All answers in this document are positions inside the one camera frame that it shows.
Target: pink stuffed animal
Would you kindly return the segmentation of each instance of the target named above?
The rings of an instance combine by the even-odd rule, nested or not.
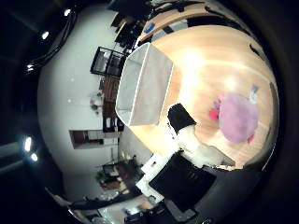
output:
[[[250,94],[250,99],[236,93],[227,93],[218,102],[214,102],[215,109],[208,112],[212,120],[219,120],[221,132],[233,143],[249,143],[253,140],[259,120],[255,92]]]

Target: pink pillow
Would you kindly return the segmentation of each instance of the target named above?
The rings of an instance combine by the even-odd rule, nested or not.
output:
[[[257,106],[244,96],[228,93],[220,106],[219,124],[223,135],[231,142],[249,139],[258,127]]]

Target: black cable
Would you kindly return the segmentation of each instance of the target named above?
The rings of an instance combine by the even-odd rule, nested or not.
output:
[[[43,67],[54,57],[54,55],[63,47],[67,38],[70,36],[71,32],[73,31],[77,18],[78,18],[77,7],[74,6],[68,15],[67,22],[64,27],[63,35],[59,44],[51,52],[48,52],[40,57],[31,60],[28,63],[31,66],[27,67],[27,72],[30,72],[36,68]]]

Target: desk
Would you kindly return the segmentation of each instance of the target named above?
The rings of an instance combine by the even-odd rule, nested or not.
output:
[[[157,31],[162,30],[164,27],[168,26],[171,23],[185,20],[188,18],[203,17],[203,16],[217,16],[217,15],[212,15],[209,12],[207,12],[205,10],[205,4],[194,4],[194,5],[187,6],[185,7],[185,10],[183,12],[178,12],[176,9],[174,9],[174,10],[169,10],[164,13],[158,14],[150,21],[147,21],[146,25],[144,26],[145,29],[151,22],[153,22],[155,23],[154,28],[147,34],[144,33],[143,30],[137,41],[144,41],[145,39],[149,38]]]
[[[250,50],[249,44],[262,48],[248,35],[236,29],[217,25],[196,26],[166,35],[152,43],[174,63],[174,71],[159,125],[130,127],[152,152],[163,155],[171,146],[166,124],[167,107],[182,103],[197,122],[195,133],[205,144],[217,147],[241,168],[263,147],[273,120],[273,101],[269,84],[276,87],[271,69]],[[259,87],[258,129],[248,144],[226,140],[219,125],[207,115],[219,94],[228,91],[249,96],[255,84]]]

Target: ceiling light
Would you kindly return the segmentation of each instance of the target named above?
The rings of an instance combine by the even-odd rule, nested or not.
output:
[[[68,14],[69,14],[70,12],[71,12],[71,9],[68,8],[68,9],[65,10],[64,15],[65,15],[65,16],[68,16]]]
[[[37,155],[36,155],[35,153],[33,153],[33,154],[31,155],[31,159],[32,159],[33,161],[37,161],[37,160],[38,160],[38,157],[37,157]]]
[[[31,143],[32,143],[32,138],[26,137],[25,142],[24,142],[24,150],[25,151],[28,151],[28,152],[30,151]]]
[[[49,35],[49,32],[46,31],[44,34],[41,35],[41,37],[42,37],[43,39],[46,39],[46,38],[48,37],[48,35]]]

